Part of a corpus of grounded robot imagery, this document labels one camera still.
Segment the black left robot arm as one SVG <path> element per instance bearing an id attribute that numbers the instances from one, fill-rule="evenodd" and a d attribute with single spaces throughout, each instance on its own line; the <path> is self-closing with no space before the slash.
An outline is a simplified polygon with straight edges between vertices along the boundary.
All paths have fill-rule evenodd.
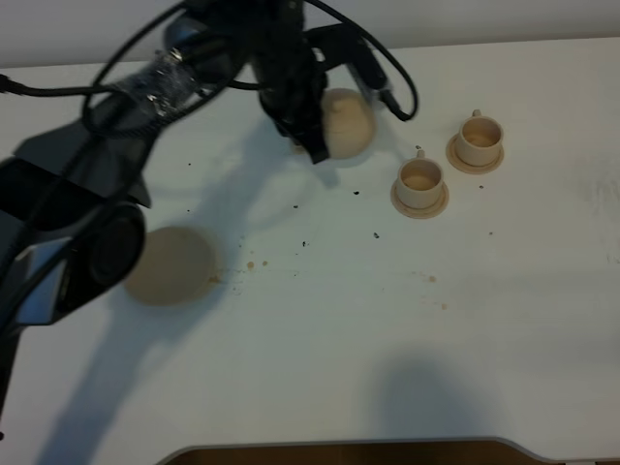
<path id="1" fill-rule="evenodd" d="M 8 77 L 5 93 L 82 99 L 78 119 L 25 140 L 1 164 L 1 384 L 11 381 L 21 333 L 49 326 L 118 284 L 144 247 L 142 173 L 172 124 L 238 86 L 252 89 L 278 131 L 314 163 L 329 156 L 326 73 L 300 1 L 181 1 L 153 20 L 162 52 L 115 82 L 118 50 L 85 87 L 32 88 Z"/>

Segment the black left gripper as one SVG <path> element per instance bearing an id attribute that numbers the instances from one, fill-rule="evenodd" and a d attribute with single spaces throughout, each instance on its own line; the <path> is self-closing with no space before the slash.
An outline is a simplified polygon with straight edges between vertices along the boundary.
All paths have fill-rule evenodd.
<path id="1" fill-rule="evenodd" d="M 302 14 L 277 14 L 257 33 L 251 65 L 263 110 L 295 153 L 330 158 L 321 100 L 326 77 L 304 35 Z"/>

